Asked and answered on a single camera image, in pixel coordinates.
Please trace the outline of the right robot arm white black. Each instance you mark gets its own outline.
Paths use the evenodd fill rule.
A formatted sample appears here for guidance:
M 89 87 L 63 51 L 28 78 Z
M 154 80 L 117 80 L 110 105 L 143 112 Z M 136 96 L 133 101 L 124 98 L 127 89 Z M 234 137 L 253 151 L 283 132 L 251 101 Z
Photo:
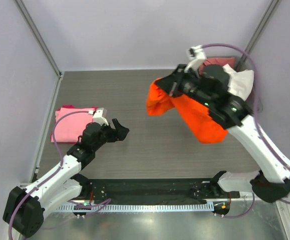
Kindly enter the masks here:
M 259 171 L 218 173 L 210 185 L 211 194 L 220 198 L 230 191 L 250 192 L 273 203 L 290 193 L 290 160 L 256 125 L 255 114 L 246 101 L 229 91 L 230 78 L 217 64 L 205 66 L 201 74 L 180 64 L 155 85 L 172 98 L 186 96 L 207 107 L 212 120 L 235 137 L 258 164 Z

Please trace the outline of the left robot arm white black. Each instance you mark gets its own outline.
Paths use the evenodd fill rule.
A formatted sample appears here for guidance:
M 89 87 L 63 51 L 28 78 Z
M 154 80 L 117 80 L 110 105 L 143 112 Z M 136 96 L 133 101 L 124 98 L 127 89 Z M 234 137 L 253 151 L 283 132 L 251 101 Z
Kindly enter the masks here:
M 17 186 L 10 191 L 3 214 L 4 222 L 9 225 L 9 239 L 13 238 L 13 231 L 30 238 L 57 207 L 73 198 L 84 200 L 90 196 L 88 179 L 80 171 L 95 158 L 100 147 L 123 141 L 130 131 L 117 119 L 112 122 L 110 126 L 100 117 L 87 124 L 56 166 L 25 188 Z

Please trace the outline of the orange t shirt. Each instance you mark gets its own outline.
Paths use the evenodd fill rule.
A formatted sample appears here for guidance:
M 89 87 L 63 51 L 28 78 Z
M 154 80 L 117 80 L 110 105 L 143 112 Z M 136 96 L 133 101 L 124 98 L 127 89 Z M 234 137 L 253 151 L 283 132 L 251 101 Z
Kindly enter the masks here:
M 161 116 L 171 109 L 176 109 L 197 140 L 202 144 L 216 144 L 224 140 L 228 131 L 212 120 L 208 108 L 185 95 L 170 97 L 154 81 L 146 100 L 149 116 Z

